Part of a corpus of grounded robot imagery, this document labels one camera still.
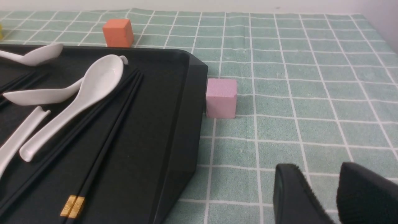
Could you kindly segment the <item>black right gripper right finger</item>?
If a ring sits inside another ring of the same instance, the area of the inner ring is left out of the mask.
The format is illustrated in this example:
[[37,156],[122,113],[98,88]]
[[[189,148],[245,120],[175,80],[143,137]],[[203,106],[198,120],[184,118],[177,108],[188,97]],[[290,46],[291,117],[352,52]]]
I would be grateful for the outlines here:
[[354,162],[341,165],[337,210],[343,224],[396,224],[398,186]]

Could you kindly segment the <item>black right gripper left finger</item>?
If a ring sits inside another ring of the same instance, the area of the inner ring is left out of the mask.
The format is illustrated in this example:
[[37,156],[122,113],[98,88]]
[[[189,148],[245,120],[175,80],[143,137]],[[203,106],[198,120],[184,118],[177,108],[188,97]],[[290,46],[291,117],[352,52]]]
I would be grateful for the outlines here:
[[273,190],[276,224],[334,224],[295,164],[277,164]]

